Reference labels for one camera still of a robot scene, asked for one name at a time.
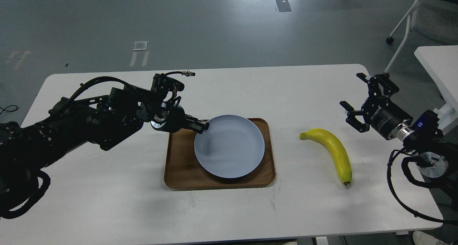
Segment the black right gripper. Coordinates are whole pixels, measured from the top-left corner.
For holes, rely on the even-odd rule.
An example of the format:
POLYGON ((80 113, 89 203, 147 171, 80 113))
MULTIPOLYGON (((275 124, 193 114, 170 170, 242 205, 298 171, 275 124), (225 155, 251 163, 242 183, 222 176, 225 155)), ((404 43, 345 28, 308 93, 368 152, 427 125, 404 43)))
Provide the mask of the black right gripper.
POLYGON ((339 105, 346 111, 346 123, 360 133, 368 132, 370 126, 386 140, 395 138, 392 132, 399 124, 411 124, 413 118, 403 109, 390 100, 390 97, 399 92, 399 87, 389 79, 389 74, 376 74, 368 78, 364 73, 357 73, 356 77, 365 82, 368 87, 368 98, 361 109, 355 110, 346 101, 339 105), (363 116, 364 123, 356 116, 363 116))

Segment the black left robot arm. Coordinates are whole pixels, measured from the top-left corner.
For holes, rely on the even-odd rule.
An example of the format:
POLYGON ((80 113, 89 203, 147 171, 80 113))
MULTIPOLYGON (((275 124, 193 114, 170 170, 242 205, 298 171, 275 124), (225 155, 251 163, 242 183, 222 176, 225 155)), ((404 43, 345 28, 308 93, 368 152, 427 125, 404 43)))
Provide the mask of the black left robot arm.
POLYGON ((115 77, 96 77, 71 97, 62 97, 36 124, 2 123, 1 217, 14 219, 30 210, 50 186, 42 169, 87 142, 108 151, 145 122, 162 132, 204 133, 209 124, 185 113, 177 95, 184 84, 171 75, 155 74, 149 90, 115 77))

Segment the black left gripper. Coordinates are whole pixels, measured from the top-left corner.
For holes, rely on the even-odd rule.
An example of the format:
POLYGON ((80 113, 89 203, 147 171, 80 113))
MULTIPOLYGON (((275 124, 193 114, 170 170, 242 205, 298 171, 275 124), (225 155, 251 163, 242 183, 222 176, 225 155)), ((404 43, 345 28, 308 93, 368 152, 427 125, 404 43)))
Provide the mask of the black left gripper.
POLYGON ((170 110, 165 123, 158 124, 151 121, 151 126, 156 131, 168 133, 175 133, 181 129, 188 129, 195 133, 202 134, 205 131, 205 128, 209 127, 209 123, 195 117, 186 117, 183 107, 178 106, 170 110))

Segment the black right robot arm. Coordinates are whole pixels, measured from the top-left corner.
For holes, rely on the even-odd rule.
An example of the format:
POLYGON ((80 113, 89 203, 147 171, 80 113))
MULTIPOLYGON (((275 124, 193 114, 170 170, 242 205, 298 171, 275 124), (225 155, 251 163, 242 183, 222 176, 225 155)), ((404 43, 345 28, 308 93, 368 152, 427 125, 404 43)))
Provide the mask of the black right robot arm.
POLYGON ((450 178, 457 172, 457 145, 443 139, 438 115, 427 110, 414 122, 412 116, 390 100, 399 88, 388 74, 368 78, 357 73, 356 76, 367 84, 368 98, 360 110, 346 101, 340 102, 346 110, 346 122, 360 133, 373 128, 386 140, 402 141, 407 151, 414 152, 414 156, 402 162, 409 182, 441 189, 451 198, 452 209, 457 210, 457 181, 450 178))

